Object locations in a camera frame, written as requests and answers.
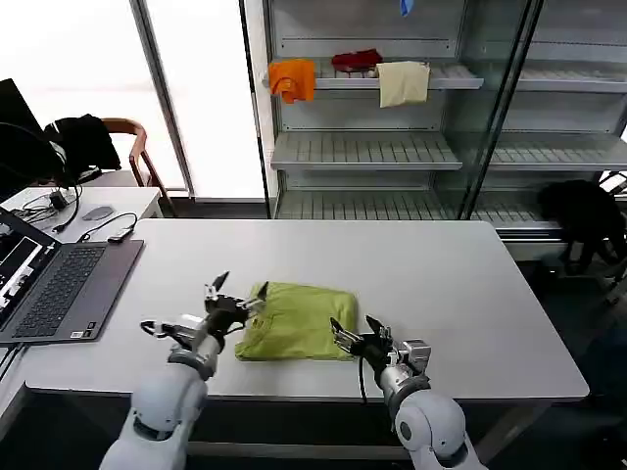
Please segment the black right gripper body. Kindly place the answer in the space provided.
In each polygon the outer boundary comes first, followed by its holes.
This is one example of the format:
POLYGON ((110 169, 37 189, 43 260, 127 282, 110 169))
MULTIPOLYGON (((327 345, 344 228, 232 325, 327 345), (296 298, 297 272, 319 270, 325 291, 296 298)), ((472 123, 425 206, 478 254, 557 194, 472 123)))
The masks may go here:
POLYGON ((378 333, 366 333, 356 342, 356 356, 362 357, 372 368, 385 368, 390 359, 393 340, 378 333))

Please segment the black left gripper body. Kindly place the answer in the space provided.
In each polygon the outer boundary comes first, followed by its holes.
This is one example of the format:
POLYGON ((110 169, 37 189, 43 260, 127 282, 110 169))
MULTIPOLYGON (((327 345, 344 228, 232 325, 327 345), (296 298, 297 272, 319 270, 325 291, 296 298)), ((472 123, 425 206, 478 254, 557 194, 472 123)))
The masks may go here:
POLYGON ((205 299, 206 330, 212 336, 225 336, 232 330, 239 331, 246 325, 244 300, 218 295, 205 299))

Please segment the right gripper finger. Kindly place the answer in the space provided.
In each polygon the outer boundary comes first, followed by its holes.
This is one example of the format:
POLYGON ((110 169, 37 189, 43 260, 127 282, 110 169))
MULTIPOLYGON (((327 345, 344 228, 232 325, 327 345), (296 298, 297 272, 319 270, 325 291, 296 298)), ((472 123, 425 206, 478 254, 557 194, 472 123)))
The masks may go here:
POLYGON ((345 329, 338 320, 329 318, 334 344, 345 353, 360 353, 363 338, 361 335, 345 329))
POLYGON ((371 329, 370 333, 364 335, 369 342, 392 342, 391 328, 383 325, 378 319, 367 315, 365 321, 371 329))

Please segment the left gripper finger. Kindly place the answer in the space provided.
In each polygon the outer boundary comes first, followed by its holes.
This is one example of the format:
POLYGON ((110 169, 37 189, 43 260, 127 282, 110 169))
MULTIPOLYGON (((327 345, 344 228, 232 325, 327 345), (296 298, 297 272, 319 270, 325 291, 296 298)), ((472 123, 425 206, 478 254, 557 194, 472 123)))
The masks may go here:
POLYGON ((238 301, 236 306, 239 309, 245 310, 247 312, 258 311, 263 308, 265 305, 265 300, 267 296, 268 282, 261 283, 259 285, 255 285, 252 294, 248 299, 238 301))
POLYGON ((217 302, 220 298, 220 290, 228 278, 229 271, 225 271, 221 275, 217 276, 211 284, 205 285, 205 298, 206 302, 217 302))

